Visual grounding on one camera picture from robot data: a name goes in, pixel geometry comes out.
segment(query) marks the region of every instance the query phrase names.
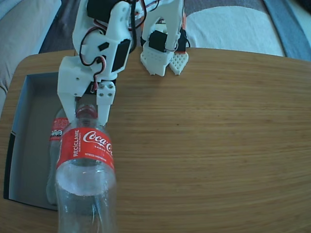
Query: plastic bottle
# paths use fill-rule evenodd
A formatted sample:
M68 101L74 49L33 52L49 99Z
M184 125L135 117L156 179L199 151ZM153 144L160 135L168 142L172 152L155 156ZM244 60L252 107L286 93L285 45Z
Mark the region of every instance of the plastic bottle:
M50 172L46 187L47 199L51 205L57 204L56 192L55 192L55 172L56 162L59 157L59 144L60 138L65 127L69 124L65 111L61 108L55 116L52 124L49 156L50 156Z
M61 139L56 165L59 233L114 233L112 145L92 105L82 105Z

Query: white cushion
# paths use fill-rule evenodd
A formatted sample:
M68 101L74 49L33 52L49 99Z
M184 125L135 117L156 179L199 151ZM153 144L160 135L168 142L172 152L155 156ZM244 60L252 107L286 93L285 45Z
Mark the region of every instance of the white cushion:
M0 20L0 87L6 92L18 64L31 55L59 0L23 0Z

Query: couch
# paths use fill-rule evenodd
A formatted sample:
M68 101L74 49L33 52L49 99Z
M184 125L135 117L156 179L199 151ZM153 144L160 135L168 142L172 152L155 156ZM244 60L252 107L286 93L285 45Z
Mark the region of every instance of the couch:
M0 0L0 115L15 69L39 52L60 6L61 0Z

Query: wood grain surface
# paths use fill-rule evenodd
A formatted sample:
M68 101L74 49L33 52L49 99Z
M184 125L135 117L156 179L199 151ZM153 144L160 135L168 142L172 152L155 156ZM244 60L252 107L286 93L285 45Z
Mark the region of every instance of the wood grain surface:
M182 75L150 76L130 55L117 81L114 142L121 233L311 232L311 63L189 49ZM24 60L0 120L0 192L26 74L64 55ZM57 214L0 199L0 232L57 232Z

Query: white 3d-printed robot arm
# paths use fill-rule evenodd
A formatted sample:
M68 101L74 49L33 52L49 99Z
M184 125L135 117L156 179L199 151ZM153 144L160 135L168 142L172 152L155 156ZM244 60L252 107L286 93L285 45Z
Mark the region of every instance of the white 3d-printed robot arm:
M180 37L184 0L140 2L143 4L136 5L136 18L144 13L143 6L146 6L148 12L144 16L142 63L151 74L164 76L167 65L175 74L180 74L184 66L177 70L173 62L178 55L174 52ZM100 9L110 10L106 13L96 12ZM90 17L91 10L98 17ZM123 0L81 0L72 35L79 56L64 57L58 74L57 93L70 122L75 119L76 97L82 97L91 88L91 92L96 94L99 121L102 125L107 123L116 92L113 81L125 69L133 43L129 31L130 15L131 4ZM163 51L152 45L157 38L151 39L159 19L164 19L167 27ZM163 31L160 33L162 38L166 34Z

